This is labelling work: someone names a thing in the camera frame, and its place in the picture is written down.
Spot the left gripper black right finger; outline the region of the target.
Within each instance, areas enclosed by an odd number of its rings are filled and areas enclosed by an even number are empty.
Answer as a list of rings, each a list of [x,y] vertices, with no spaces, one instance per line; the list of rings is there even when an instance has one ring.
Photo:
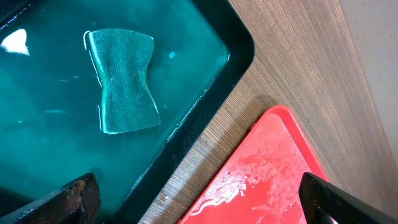
[[[397,219],[310,172],[303,174],[298,194],[308,224],[397,224]]]

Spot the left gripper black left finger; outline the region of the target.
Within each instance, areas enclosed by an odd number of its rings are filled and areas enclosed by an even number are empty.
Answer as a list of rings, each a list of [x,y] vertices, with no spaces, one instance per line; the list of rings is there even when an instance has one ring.
[[[1,223],[95,224],[101,206],[99,185],[86,173],[58,190],[3,217]]]

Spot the green yellow scrub sponge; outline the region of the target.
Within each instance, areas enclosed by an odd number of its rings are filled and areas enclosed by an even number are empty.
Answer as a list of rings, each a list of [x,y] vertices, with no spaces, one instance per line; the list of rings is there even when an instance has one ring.
[[[98,105],[105,134],[139,131],[161,123],[147,85],[154,38],[126,29],[86,31],[83,44],[101,87]]]

